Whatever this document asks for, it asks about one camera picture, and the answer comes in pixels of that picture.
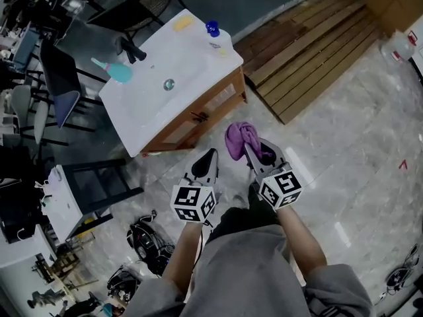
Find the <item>gray shirt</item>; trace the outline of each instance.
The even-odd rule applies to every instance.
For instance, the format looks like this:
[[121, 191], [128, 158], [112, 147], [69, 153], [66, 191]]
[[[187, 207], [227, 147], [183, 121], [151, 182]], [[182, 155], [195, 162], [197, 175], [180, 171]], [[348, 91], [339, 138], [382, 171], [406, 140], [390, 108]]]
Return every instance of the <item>gray shirt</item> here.
[[350, 266], [320, 267], [301, 288], [282, 255], [285, 248], [278, 225], [219, 237], [204, 248], [186, 304], [174, 283], [149, 279], [139, 286], [124, 317], [304, 317], [331, 307], [341, 311], [335, 316], [373, 316], [371, 301]]

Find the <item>faucet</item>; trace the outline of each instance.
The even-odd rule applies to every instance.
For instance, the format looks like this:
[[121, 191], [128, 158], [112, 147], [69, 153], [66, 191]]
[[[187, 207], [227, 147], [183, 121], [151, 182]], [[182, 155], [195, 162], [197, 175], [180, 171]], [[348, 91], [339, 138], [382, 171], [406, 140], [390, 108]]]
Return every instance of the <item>faucet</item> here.
[[116, 45], [117, 54], [120, 55], [125, 51], [130, 63], [134, 63], [137, 59], [143, 61], [147, 57], [147, 54], [135, 46], [132, 40], [128, 41], [122, 36], [119, 36], [114, 44]]

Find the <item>tiled floor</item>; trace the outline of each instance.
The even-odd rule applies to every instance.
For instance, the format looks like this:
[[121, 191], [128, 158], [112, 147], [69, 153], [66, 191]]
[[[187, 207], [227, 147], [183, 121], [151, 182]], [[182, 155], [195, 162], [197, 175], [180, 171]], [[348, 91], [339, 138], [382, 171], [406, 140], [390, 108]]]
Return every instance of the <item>tiled floor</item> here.
[[[128, 225], [156, 209], [154, 228], [176, 241], [183, 224], [169, 208], [169, 194], [186, 161], [210, 147], [219, 151], [217, 189], [222, 195], [211, 219], [218, 223], [233, 195], [247, 194], [246, 161], [231, 160], [223, 138], [231, 122], [248, 121], [261, 137], [283, 149], [300, 176], [305, 190], [293, 207], [329, 262], [352, 265], [377, 302], [389, 271], [421, 241], [422, 93], [411, 66], [388, 65], [377, 46], [287, 126], [248, 91], [249, 103], [233, 110], [193, 151], [133, 159], [128, 174], [145, 193], [112, 208], [114, 220], [95, 230], [96, 240], [81, 258], [101, 283], [121, 264], [150, 276], [126, 243]], [[408, 169], [399, 168], [404, 159]], [[389, 309], [410, 289], [379, 307]]]

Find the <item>blue bottle cap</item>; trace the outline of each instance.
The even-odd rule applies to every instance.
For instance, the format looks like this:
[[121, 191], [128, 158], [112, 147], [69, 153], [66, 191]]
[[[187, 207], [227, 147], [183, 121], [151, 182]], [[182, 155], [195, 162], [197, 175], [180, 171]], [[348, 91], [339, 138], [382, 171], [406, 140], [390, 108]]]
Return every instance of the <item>blue bottle cap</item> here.
[[219, 24], [217, 21], [210, 20], [206, 23], [207, 33], [210, 34], [212, 38], [217, 38], [220, 35]]

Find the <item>wooden floor mat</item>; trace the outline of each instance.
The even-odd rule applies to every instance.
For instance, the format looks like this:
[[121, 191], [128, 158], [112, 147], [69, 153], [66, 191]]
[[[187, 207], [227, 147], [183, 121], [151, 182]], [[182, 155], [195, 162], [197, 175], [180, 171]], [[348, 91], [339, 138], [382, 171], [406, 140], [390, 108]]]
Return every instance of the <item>wooden floor mat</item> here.
[[234, 47], [262, 100], [288, 123], [335, 82], [380, 33], [363, 0], [306, 0]]

